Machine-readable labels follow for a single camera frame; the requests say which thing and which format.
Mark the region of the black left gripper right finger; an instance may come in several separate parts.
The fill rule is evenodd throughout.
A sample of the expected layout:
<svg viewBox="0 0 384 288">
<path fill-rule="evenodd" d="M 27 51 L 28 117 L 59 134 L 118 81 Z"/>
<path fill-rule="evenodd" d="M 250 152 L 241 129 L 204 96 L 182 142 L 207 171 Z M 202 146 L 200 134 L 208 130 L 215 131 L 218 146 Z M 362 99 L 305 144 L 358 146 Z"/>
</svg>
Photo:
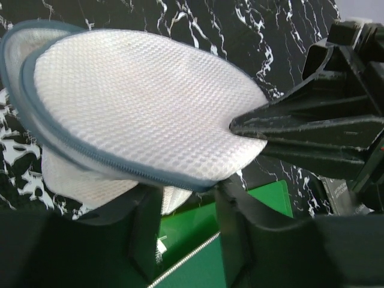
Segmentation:
<svg viewBox="0 0 384 288">
<path fill-rule="evenodd" d="M 228 287 L 382 287 L 383 216 L 297 220 L 229 179 L 215 190 Z"/>
</svg>

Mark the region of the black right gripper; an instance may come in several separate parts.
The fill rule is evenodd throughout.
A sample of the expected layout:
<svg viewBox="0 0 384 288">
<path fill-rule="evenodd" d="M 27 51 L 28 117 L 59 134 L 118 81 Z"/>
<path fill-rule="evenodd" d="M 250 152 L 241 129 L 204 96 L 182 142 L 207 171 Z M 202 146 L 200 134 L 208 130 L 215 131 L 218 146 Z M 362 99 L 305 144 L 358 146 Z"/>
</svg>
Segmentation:
<svg viewBox="0 0 384 288">
<path fill-rule="evenodd" d="M 345 179 L 368 208 L 383 209 L 383 25 L 333 23 L 311 47 L 303 78 L 234 118 L 231 132 L 266 140 L 265 155 Z"/>
</svg>

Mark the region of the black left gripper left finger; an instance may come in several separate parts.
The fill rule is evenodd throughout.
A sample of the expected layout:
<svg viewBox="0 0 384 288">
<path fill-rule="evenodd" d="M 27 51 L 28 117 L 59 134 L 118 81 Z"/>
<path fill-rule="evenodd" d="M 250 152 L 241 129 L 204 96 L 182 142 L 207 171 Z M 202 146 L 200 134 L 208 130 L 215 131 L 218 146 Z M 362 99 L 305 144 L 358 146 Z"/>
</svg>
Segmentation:
<svg viewBox="0 0 384 288">
<path fill-rule="evenodd" d="M 1 286 L 146 287 L 162 198 L 162 189 L 140 184 L 75 221 L 2 211 Z"/>
</svg>

